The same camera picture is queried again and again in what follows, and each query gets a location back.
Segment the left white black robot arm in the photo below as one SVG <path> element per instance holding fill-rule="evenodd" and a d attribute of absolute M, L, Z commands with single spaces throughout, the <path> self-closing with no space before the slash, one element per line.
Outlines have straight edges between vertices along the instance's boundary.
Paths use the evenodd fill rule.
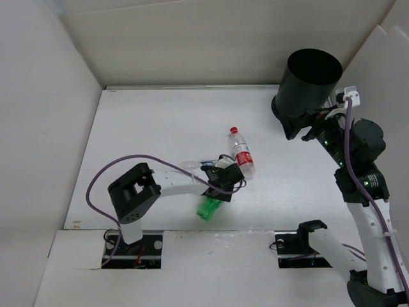
<path fill-rule="evenodd" d="M 145 162 L 137 164 L 108 187 L 121 227 L 120 246 L 131 254 L 142 248 L 140 220 L 159 198 L 194 194 L 229 202 L 244 179 L 237 164 L 201 166 L 195 172 L 155 171 Z"/>

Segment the green plastic bottle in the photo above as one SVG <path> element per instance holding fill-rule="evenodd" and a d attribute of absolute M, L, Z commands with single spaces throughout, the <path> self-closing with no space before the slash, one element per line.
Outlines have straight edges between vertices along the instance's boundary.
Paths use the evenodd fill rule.
<path fill-rule="evenodd" d="M 196 214 L 204 221 L 209 221 L 212 219 L 214 213 L 223 204 L 222 200 L 217 200 L 215 198 L 206 197 L 202 204 L 198 206 Z"/>

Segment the clear bottle blue white label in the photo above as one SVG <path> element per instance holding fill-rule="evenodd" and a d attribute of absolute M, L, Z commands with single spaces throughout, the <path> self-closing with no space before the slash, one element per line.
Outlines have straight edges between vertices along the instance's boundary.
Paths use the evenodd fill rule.
<path fill-rule="evenodd" d="M 181 167 L 186 171 L 194 171 L 202 166 L 217 166 L 218 160 L 185 161 Z"/>

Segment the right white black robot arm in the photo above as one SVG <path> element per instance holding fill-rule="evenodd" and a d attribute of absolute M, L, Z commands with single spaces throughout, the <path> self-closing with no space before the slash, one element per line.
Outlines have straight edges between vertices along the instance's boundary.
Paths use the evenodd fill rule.
<path fill-rule="evenodd" d="M 356 224 L 362 249 L 337 240 L 316 219 L 296 230 L 279 231 L 274 246 L 282 268 L 325 264 L 346 283 L 355 306 L 407 306 L 408 271 L 390 220 L 389 190 L 375 161 L 385 150 L 382 129 L 370 120 L 353 121 L 333 109 L 283 119 L 288 138 L 308 128 L 304 141 L 317 140 L 336 162 L 336 184 Z"/>

